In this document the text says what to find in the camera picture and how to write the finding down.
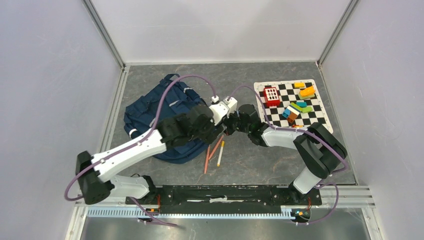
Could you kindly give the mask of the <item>yellow and white marker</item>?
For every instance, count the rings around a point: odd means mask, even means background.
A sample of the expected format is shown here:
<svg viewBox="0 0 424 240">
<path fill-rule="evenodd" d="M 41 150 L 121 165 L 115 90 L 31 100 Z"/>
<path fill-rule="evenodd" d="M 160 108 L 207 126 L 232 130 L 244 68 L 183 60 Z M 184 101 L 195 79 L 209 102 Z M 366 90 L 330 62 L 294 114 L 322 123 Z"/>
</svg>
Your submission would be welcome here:
<svg viewBox="0 0 424 240">
<path fill-rule="evenodd" d="M 223 157 L 224 146 L 225 146 L 225 141 L 222 140 L 221 141 L 221 145 L 220 145 L 220 149 L 219 149 L 219 155 L 218 155 L 218 159 L 217 159 L 217 164 L 216 164 L 217 167 L 219 167 L 221 165 L 221 161 L 222 161 L 222 157 Z"/>
</svg>

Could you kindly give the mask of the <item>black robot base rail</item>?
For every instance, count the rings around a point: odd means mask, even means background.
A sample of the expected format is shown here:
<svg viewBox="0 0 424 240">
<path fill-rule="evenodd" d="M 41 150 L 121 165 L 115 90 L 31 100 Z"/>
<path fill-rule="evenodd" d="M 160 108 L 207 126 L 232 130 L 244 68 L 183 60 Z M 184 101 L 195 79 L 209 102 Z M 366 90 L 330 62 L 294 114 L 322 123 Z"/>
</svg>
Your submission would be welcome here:
<svg viewBox="0 0 424 240">
<path fill-rule="evenodd" d="M 318 189 L 300 194 L 288 185 L 162 185 L 137 199 L 161 214 L 277 214 L 282 206 L 321 206 Z"/>
</svg>

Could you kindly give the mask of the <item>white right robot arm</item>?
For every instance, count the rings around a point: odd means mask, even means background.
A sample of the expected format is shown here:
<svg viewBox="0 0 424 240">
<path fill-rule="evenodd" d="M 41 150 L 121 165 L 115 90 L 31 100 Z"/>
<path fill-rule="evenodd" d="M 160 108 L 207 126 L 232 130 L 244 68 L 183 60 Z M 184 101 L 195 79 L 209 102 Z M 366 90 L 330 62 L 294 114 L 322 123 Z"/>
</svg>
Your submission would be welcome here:
<svg viewBox="0 0 424 240">
<path fill-rule="evenodd" d="M 346 148 L 319 122 L 301 128 L 270 126 L 261 121 L 253 105 L 244 104 L 223 123 L 227 135 L 242 132 L 257 146 L 298 151 L 305 168 L 289 185 L 288 196 L 295 204 L 306 201 L 310 190 L 329 177 L 347 157 Z"/>
</svg>

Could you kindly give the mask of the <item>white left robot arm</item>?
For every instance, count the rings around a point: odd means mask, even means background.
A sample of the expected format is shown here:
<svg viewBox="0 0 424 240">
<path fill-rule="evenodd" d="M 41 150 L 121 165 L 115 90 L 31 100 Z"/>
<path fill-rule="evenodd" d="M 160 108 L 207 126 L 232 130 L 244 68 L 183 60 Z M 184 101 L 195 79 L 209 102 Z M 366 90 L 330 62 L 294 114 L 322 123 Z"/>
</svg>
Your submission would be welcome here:
<svg viewBox="0 0 424 240">
<path fill-rule="evenodd" d="M 200 104 L 188 113 L 162 119 L 147 132 L 118 147 L 94 155 L 88 151 L 79 153 L 75 179 L 81 190 L 81 199 L 92 205 L 112 194 L 120 194 L 140 199 L 145 204 L 153 203 L 157 190 L 145 178 L 130 179 L 119 176 L 119 172 L 195 139 L 212 143 L 224 130 L 222 121 L 234 111 L 223 101 L 211 106 Z"/>
</svg>

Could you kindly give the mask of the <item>orange pen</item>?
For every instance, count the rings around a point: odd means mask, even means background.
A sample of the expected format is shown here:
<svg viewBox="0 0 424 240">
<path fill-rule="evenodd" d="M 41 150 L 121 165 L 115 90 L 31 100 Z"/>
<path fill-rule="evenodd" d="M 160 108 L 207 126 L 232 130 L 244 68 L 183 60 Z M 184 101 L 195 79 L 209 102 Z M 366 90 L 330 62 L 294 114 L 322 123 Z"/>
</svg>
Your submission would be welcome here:
<svg viewBox="0 0 424 240">
<path fill-rule="evenodd" d="M 209 145 L 207 147 L 207 150 L 206 150 L 206 158 L 205 158 L 205 162 L 204 162 L 204 171 L 203 171 L 204 174 L 207 173 L 209 158 L 210 158 L 210 151 L 211 151 L 211 146 Z"/>
<path fill-rule="evenodd" d="M 218 147 L 220 146 L 220 144 L 221 144 L 221 142 L 222 142 L 223 138 L 224 138 L 224 135 L 222 135 L 222 136 L 218 139 L 218 141 L 217 141 L 217 143 L 215 144 L 215 146 L 212 148 L 212 150 L 210 150 L 210 151 L 209 151 L 208 160 L 210 160 L 210 159 L 213 157 L 214 153 L 216 152 L 216 150 L 217 150 L 217 149 L 218 149 Z"/>
</svg>

